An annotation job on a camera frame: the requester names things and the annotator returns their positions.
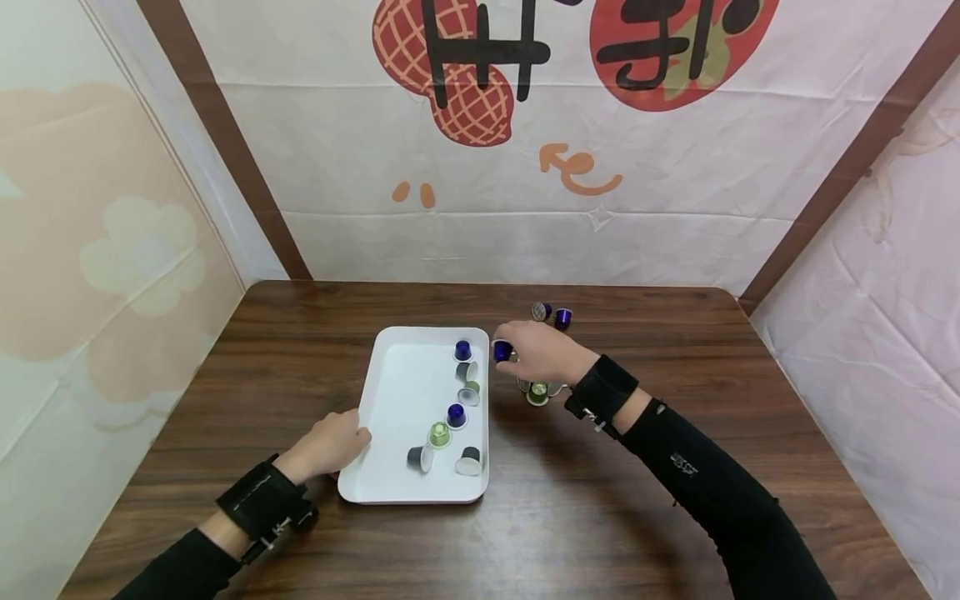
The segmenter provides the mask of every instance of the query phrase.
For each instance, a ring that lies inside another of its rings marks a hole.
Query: right hand
[[[510,342],[520,359],[497,363],[496,369],[527,381],[575,386],[600,358],[550,325],[535,321],[504,323],[493,338]]]

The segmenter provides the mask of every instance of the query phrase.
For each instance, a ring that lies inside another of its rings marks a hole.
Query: left hand
[[[274,465],[296,485],[345,468],[370,443],[370,430],[360,427],[357,409],[330,413],[294,444]]]

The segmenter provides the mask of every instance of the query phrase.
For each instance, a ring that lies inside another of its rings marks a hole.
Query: blue coffee capsule
[[[561,308],[557,311],[557,318],[554,319],[553,326],[557,327],[560,331],[566,331],[570,327],[570,320],[573,318],[573,312]]]
[[[493,360],[502,363],[510,360],[510,355],[514,352],[514,347],[506,340],[493,340]]]
[[[530,307],[530,314],[533,315],[534,321],[546,321],[553,314],[553,306],[537,302]]]
[[[467,411],[462,404],[450,404],[446,409],[446,425],[454,431],[463,429],[467,424]]]
[[[459,360],[462,363],[466,363],[472,354],[470,353],[470,342],[467,340],[460,340],[457,342],[457,347],[453,351],[453,357]]]

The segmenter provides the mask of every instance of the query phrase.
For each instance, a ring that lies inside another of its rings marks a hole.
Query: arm
[[[274,462],[295,486],[346,467],[370,443],[356,410],[331,413]],[[217,511],[156,557],[114,600],[212,600],[241,568],[252,545],[247,534]]]
[[[599,359],[545,324],[505,324],[494,337],[520,357],[497,369],[528,380],[576,387]],[[737,600],[835,598],[776,498],[696,427],[638,387],[612,425],[716,543]]]

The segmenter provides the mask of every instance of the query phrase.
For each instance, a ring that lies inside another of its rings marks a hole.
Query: orange drawing
[[[393,198],[395,203],[401,203],[406,200],[409,195],[410,183],[408,181],[401,181],[394,189],[391,198]],[[420,186],[420,203],[427,209],[437,205],[437,196],[433,193],[433,186],[429,183],[424,183]]]
[[[540,170],[547,173],[551,166],[560,171],[560,181],[564,187],[574,194],[581,196],[600,196],[612,192],[623,182],[622,175],[614,175],[613,179],[597,187],[587,187],[573,180],[574,175],[585,175],[593,170],[593,156],[586,152],[578,152],[567,160],[561,158],[568,149],[566,144],[544,144],[540,148]]]
[[[410,194],[410,183],[407,181],[401,181],[396,189],[394,190],[393,199],[394,202],[403,202],[407,199],[407,196]]]

